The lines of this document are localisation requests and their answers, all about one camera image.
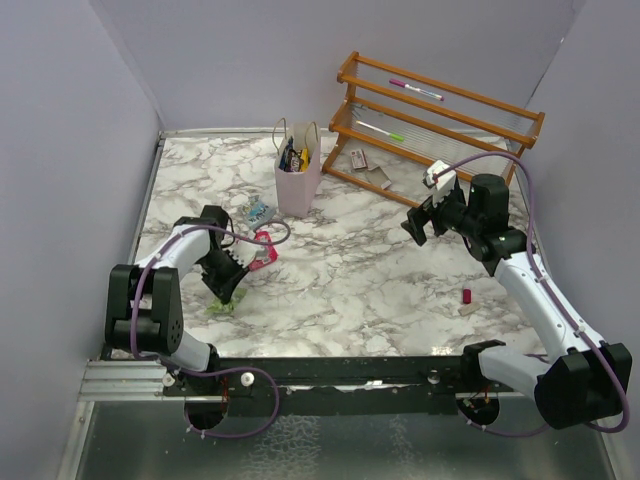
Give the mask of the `grey blue snack packet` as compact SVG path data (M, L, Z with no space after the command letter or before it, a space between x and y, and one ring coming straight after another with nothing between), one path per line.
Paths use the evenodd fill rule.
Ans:
M276 208L263 202L259 196L252 196L241 211L245 224L255 231L274 217Z

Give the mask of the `green snack packet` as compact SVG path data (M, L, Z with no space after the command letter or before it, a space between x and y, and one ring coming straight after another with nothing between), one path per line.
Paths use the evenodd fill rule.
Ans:
M245 288L237 288L231 295L228 303L223 303L219 298L215 298L213 302L206 308L207 315L230 314L239 303L245 298L247 290Z

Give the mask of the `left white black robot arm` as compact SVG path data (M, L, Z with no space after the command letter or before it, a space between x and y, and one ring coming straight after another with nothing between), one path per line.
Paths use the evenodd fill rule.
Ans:
M228 304L249 267L223 246L231 231L228 213L207 205L198 217L181 217L171 236L133 265L116 265L110 272L105 342L139 356L155 355L187 370L186 382L206 395L220 385L216 348L185 332L180 282L191 268L202 269L205 286Z

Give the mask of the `pink snack packet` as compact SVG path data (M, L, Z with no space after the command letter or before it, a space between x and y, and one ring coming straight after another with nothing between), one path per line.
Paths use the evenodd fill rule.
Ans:
M268 232L258 230L255 234L255 240L259 241L260 245L256 245L257 250L255 257L249 264L250 271L262 269L273 264L278 259L278 253L271 243L271 237Z

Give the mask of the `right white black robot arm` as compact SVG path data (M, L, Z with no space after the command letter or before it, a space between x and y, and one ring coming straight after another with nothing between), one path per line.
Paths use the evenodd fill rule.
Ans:
M509 224L509 189L497 175L479 174L464 192L454 172L428 173L429 197L409 210L402 227L418 245L424 228L463 239L468 253L516 301L545 348L536 360L489 340L464 348L461 383L481 391L493 381L535 402L546 424L564 429L618 415L629 420L626 389L632 356L594 331L542 269L527 233Z

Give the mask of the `purple m&m's packet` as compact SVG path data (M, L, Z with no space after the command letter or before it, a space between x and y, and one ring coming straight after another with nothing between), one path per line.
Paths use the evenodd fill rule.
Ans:
M284 172L290 171L289 165L290 165L290 160L292 156L293 144L294 144L294 138L290 137L286 141L283 152L281 153L281 156L280 156L278 168Z

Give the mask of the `yellow m&m's packet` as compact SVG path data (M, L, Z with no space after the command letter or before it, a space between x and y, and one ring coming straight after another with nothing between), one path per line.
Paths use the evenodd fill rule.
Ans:
M309 150L307 148L303 148L302 150L295 151L292 163L296 172L305 172L310 165Z

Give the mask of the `pink paper bag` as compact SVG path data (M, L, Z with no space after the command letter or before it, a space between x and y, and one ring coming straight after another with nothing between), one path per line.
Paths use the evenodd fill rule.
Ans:
M272 143L276 148L274 162L275 186L278 209L282 214L304 218L307 216L321 178L321 137L315 122L293 123L287 127L284 117L279 119L272 131ZM290 171L278 168L286 141L294 138ZM307 148L310 165L305 172L298 173L293 167L294 152Z

